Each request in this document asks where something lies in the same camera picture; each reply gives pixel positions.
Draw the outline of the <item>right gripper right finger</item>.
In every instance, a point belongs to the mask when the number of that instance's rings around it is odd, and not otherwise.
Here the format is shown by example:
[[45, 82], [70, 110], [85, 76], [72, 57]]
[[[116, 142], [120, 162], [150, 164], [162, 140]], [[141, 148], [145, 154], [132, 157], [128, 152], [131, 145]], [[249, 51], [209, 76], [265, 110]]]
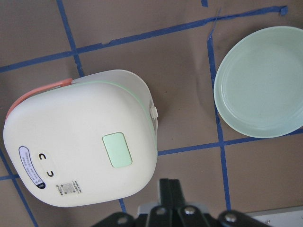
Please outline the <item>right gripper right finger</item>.
[[175, 210], [182, 208], [186, 204], [180, 181], [178, 179], [170, 179], [170, 191], [172, 197], [172, 206]]

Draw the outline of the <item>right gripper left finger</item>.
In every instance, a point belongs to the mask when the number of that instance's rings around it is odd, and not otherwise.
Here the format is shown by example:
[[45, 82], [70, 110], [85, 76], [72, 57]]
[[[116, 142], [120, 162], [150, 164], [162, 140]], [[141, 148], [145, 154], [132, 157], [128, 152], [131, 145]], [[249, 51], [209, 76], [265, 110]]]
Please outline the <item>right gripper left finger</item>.
[[171, 212], [171, 190], [168, 178], [159, 180], [159, 204], [167, 212]]

